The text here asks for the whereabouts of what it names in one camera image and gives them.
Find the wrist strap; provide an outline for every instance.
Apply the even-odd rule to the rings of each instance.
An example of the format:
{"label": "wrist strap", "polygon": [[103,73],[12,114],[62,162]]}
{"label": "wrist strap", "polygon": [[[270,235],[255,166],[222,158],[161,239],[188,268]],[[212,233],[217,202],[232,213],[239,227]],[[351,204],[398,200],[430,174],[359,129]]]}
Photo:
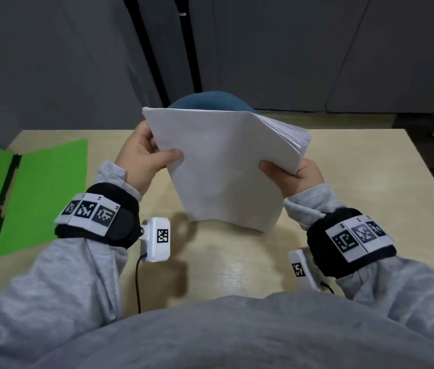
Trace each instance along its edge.
{"label": "wrist strap", "polygon": [[373,219],[349,208],[314,223],[307,231],[307,244],[321,272],[337,279],[397,254],[392,238]]}
{"label": "wrist strap", "polygon": [[141,235],[138,210],[138,201],[128,192],[98,183],[74,197],[55,221],[55,234],[129,248]]}

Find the hand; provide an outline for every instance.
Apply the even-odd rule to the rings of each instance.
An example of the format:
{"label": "hand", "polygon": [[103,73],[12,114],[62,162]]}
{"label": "hand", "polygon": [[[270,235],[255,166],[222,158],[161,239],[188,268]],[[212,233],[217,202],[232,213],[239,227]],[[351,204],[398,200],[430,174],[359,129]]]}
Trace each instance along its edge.
{"label": "hand", "polygon": [[144,120],[128,137],[115,164],[127,172],[127,184],[144,195],[156,173],[182,156],[183,152],[178,149],[159,151],[149,124]]}
{"label": "hand", "polygon": [[303,158],[295,175],[288,174],[282,168],[266,160],[262,160],[259,167],[279,187],[284,198],[325,182],[318,166],[310,159]]}

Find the person's left hand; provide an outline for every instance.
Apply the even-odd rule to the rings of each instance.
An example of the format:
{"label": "person's left hand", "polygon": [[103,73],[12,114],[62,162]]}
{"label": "person's left hand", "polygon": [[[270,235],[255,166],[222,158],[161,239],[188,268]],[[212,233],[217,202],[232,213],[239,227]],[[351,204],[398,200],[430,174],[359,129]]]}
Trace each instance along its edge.
{"label": "person's left hand", "polygon": [[149,124],[144,120],[128,137],[115,164],[127,172],[127,184],[144,195],[156,173],[182,156],[179,149],[159,151]]}

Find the black cable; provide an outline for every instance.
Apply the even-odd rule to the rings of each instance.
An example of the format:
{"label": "black cable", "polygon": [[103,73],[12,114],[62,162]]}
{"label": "black cable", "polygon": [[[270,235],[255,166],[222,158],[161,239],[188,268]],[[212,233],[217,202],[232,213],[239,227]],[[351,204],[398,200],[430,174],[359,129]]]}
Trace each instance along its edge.
{"label": "black cable", "polygon": [[332,294],[334,294],[333,289],[326,282],[322,282],[320,283],[320,285],[326,287],[328,290],[332,292]]}
{"label": "black cable", "polygon": [[195,93],[203,92],[202,80],[200,78],[200,69],[198,68],[198,58],[196,56],[195,39],[193,37],[193,28],[189,16],[189,0],[174,0],[178,13],[180,14],[181,30],[183,32],[184,47],[187,51],[189,71],[193,81]]}
{"label": "black cable", "polygon": [[137,305],[138,305],[138,314],[141,312],[140,308],[140,294],[138,292],[138,265],[140,264],[140,260],[145,259],[147,257],[147,253],[140,255],[139,259],[137,260],[137,266],[135,267],[135,289],[137,291]]}
{"label": "black cable", "polygon": [[138,4],[138,0],[123,0],[123,2],[128,9],[128,13],[131,17],[131,22],[133,23],[135,32],[138,36],[138,40],[140,41],[140,45],[142,46],[142,50],[144,51],[145,59],[147,61],[147,65],[149,66],[149,70],[151,71],[154,84],[156,85],[156,89],[159,92],[162,106],[168,107],[171,103],[169,102],[169,97],[167,95],[164,82],[162,81],[162,75],[160,74],[159,66],[156,61],[156,56],[154,55],[154,52],[152,50],[149,35],[147,34],[144,20],[142,19],[142,14],[140,13],[140,5]]}

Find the person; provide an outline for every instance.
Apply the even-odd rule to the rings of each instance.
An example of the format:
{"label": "person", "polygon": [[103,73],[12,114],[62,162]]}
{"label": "person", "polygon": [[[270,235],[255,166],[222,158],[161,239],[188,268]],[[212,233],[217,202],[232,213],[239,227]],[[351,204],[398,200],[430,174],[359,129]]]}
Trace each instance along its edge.
{"label": "person", "polygon": [[[181,157],[159,151],[143,121],[115,163],[102,164],[97,182],[137,202],[154,175]],[[266,161],[259,168],[281,190],[288,215],[308,230],[318,266],[337,274],[345,298],[227,296],[122,318],[118,277],[127,250],[58,239],[0,294],[0,368],[434,367],[434,269],[391,250],[344,274],[348,265],[328,263],[336,258],[331,243],[309,235],[322,220],[352,210],[318,166],[303,159],[294,176]]]}

